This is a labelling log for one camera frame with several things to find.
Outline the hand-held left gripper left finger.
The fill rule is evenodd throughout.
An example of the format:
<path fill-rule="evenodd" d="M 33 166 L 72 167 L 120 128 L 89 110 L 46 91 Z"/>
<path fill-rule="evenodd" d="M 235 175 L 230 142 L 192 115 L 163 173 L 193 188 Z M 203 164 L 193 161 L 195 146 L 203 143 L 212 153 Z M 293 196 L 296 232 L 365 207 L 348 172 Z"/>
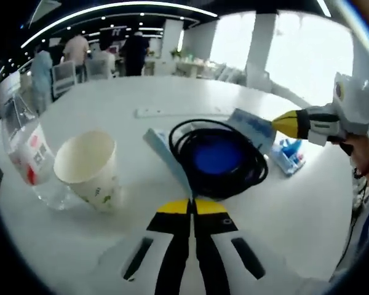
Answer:
<path fill-rule="evenodd" d="M 178 294 L 189 254 L 191 201 L 166 203 L 146 230 L 100 258 L 106 294 Z"/>

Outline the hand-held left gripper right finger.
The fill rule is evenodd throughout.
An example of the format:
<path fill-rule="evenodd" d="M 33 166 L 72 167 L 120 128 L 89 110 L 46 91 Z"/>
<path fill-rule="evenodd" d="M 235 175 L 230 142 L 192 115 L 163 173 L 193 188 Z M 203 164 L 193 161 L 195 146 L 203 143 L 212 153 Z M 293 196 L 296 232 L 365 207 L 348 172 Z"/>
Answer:
<path fill-rule="evenodd" d="M 225 207 L 195 199 L 196 257 L 207 294 L 294 294 L 295 274 L 249 232 L 238 229 Z"/>

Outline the person's right hand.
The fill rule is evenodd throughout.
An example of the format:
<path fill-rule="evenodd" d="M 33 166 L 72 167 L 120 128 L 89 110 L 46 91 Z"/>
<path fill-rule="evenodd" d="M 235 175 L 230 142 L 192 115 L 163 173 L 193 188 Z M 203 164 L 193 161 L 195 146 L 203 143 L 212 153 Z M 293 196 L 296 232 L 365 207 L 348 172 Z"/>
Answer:
<path fill-rule="evenodd" d="M 369 172 L 369 137 L 367 135 L 348 135 L 344 144 L 352 147 L 351 159 L 361 175 Z"/>

